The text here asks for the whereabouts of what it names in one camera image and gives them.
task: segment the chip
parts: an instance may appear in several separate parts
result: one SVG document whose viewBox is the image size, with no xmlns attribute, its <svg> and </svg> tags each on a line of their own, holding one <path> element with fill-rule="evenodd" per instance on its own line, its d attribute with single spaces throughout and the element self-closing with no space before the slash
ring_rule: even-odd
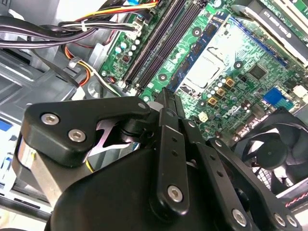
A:
<svg viewBox="0 0 308 231">
<path fill-rule="evenodd" d="M 124 55 L 122 60 L 125 62 L 125 63 L 128 63 L 130 61 L 130 57 L 127 56 L 127 55 Z"/>
<path fill-rule="evenodd" d="M 203 45 L 200 42 L 197 42 L 192 49 L 195 55 L 197 55 L 201 50 L 203 50 Z"/>
<path fill-rule="evenodd" d="M 254 65 L 253 68 L 249 71 L 249 74 L 251 74 L 253 77 L 255 77 L 257 80 L 264 77 L 266 74 L 266 71 L 263 70 L 258 64 Z"/>
<path fill-rule="evenodd" d="M 235 82 L 233 81 L 233 79 L 227 78 L 226 84 L 227 84 L 229 87 L 232 87 L 232 86 L 235 84 Z"/>
<path fill-rule="evenodd" d="M 217 91 L 217 94 L 220 95 L 220 96 L 223 96 L 225 94 L 225 90 L 219 88 L 218 91 Z"/>
<path fill-rule="evenodd" d="M 208 103 L 214 106 L 217 103 L 217 100 L 212 97 L 208 100 Z"/>
</svg>

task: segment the ram slot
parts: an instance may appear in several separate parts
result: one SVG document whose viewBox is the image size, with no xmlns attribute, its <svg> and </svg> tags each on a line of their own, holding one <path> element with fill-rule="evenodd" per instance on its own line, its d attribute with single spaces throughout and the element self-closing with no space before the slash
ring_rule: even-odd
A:
<svg viewBox="0 0 308 231">
<path fill-rule="evenodd" d="M 126 74 L 122 79 L 125 81 L 128 87 L 138 76 L 138 73 L 143 68 L 145 62 L 148 60 L 153 50 L 155 50 L 155 48 L 159 44 L 161 38 L 163 38 L 165 33 L 174 24 L 175 20 L 177 19 L 177 16 L 180 14 L 184 7 L 185 2 L 186 0 L 174 0 L 166 9 L 165 14 L 162 16 L 160 22 L 151 33 L 149 39 L 146 42 L 146 45 L 143 47 L 142 52 L 127 70 Z"/>
<path fill-rule="evenodd" d="M 170 53 L 176 47 L 180 39 L 184 36 L 188 28 L 191 26 L 191 24 L 194 22 L 196 17 L 205 6 L 206 4 L 198 5 L 191 3 L 187 7 L 186 11 L 178 20 L 177 25 L 173 28 L 171 34 L 159 48 L 150 64 L 145 68 L 145 71 L 142 74 L 142 78 L 137 81 L 136 87 L 138 88 L 138 93 L 141 93 L 144 88 L 151 82 L 153 76 L 164 64 L 166 58 L 170 55 Z"/>
</svg>

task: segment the mounting screw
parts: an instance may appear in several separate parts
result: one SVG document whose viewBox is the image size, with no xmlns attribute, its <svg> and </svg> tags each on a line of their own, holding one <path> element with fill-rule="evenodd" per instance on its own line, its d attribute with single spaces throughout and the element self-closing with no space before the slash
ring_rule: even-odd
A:
<svg viewBox="0 0 308 231">
<path fill-rule="evenodd" d="M 70 140 L 78 143 L 81 143 L 86 140 L 86 134 L 78 129 L 70 130 L 68 133 L 68 137 Z"/>
<path fill-rule="evenodd" d="M 236 220 L 237 223 L 239 223 L 243 227 L 246 227 L 247 220 L 246 220 L 245 216 L 243 215 L 243 213 L 241 213 L 240 210 L 238 210 L 238 209 L 232 210 L 232 215 L 233 215 L 233 217 L 234 217 L 234 219 Z"/>
<path fill-rule="evenodd" d="M 146 109 L 146 106 L 143 103 L 139 103 L 138 106 L 141 107 L 142 109 Z"/>
<path fill-rule="evenodd" d="M 220 141 L 218 141 L 218 140 L 215 140 L 215 144 L 216 144 L 217 146 L 219 146 L 219 147 L 222 147 L 221 142 L 220 142 Z"/>
<path fill-rule="evenodd" d="M 189 121 L 188 124 L 193 128 L 196 126 L 192 121 Z"/>
<path fill-rule="evenodd" d="M 170 185 L 168 187 L 168 195 L 174 202 L 179 203 L 183 200 L 183 194 L 177 186 Z"/>
<path fill-rule="evenodd" d="M 291 217 L 290 215 L 287 215 L 287 220 L 290 222 L 291 225 L 294 227 L 297 227 L 297 222 Z"/>
<path fill-rule="evenodd" d="M 276 221 L 281 225 L 285 227 L 285 221 L 284 219 L 278 214 L 278 213 L 274 213 L 274 217 L 276 219 Z"/>
<path fill-rule="evenodd" d="M 51 113 L 42 115 L 41 120 L 44 124 L 47 125 L 56 125 L 60 122 L 59 117 Z"/>
</svg>

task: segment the red wire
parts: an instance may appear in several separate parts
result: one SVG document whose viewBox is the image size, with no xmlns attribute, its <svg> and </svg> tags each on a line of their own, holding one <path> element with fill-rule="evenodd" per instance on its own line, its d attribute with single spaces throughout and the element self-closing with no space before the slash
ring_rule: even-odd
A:
<svg viewBox="0 0 308 231">
<path fill-rule="evenodd" d="M 308 196 L 308 192 L 307 192 L 307 193 L 304 193 L 303 195 L 301 195 L 301 196 L 298 197 L 298 198 L 295 198 L 293 201 L 287 203 L 285 206 L 286 206 L 286 207 L 289 207 L 291 204 L 294 204 L 295 202 L 304 199 L 306 196 Z"/>
</svg>

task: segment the yellow wire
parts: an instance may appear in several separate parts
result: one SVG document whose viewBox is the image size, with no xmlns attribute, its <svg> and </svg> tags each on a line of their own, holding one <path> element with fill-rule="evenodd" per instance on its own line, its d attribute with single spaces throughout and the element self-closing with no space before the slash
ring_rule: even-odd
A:
<svg viewBox="0 0 308 231">
<path fill-rule="evenodd" d="M 143 8 L 148 9 L 148 8 L 152 8 L 156 5 L 157 5 L 157 2 L 152 2 L 152 3 L 146 3 L 146 4 L 142 4 L 142 5 L 136 5 L 136 6 L 119 7 L 119 8 L 109 9 L 109 10 L 96 11 L 96 12 L 89 13 L 89 14 L 83 16 L 82 18 L 91 16 L 91 15 L 112 13 L 114 11 L 119 11 L 119 10 L 135 10 L 135 9 L 143 9 Z"/>
<path fill-rule="evenodd" d="M 88 169 L 90 170 L 91 173 L 94 172 L 94 169 L 92 168 L 91 164 L 89 163 L 88 160 L 86 160 L 86 166 L 88 167 Z"/>
</svg>

